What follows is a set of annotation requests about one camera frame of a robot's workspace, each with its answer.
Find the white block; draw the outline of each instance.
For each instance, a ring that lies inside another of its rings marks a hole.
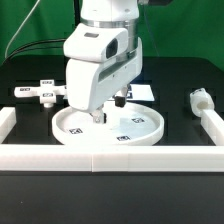
[[[4,107],[0,111],[0,143],[4,141],[16,124],[15,108]]]
[[[201,125],[216,145],[224,146],[224,121],[214,110],[202,110]]]
[[[111,171],[128,171],[128,150],[109,148],[93,153],[92,172]]]
[[[2,145],[0,170],[92,171],[92,154],[65,146]]]

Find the black table surface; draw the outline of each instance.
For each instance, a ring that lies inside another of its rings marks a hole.
[[[144,58],[142,73],[133,81],[150,84],[154,102],[138,101],[158,111],[165,120],[164,136],[157,145],[214,145],[191,111],[190,93],[205,88],[212,96],[216,112],[224,114],[224,73],[200,58]],[[68,106],[57,97],[57,104],[46,109],[39,98],[14,97],[16,86],[39,86],[41,79],[65,84],[63,56],[20,56],[0,68],[0,107],[16,108],[17,124],[4,143],[60,144],[53,136],[51,119]]]
[[[38,98],[16,99],[15,86],[40,79],[64,83],[64,58],[21,56],[0,68],[1,107],[16,107],[17,124],[5,144],[59,144]],[[212,145],[191,112],[189,94],[204,87],[223,116],[224,74],[198,58],[144,58],[135,83],[150,84],[155,102],[137,102],[165,118],[158,145]],[[0,172],[0,223],[223,224],[223,173]]]

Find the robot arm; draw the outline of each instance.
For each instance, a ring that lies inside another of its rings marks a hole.
[[[140,74],[142,45],[137,36],[138,3],[170,0],[83,0],[81,18],[64,44],[68,102],[86,113],[101,108]]]

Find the white circular plate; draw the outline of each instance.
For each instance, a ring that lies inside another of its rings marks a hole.
[[[164,131],[163,117],[148,107],[126,103],[115,107],[113,101],[104,104],[105,124],[93,123],[88,113],[67,107],[52,119],[53,134],[64,145],[153,145]]]

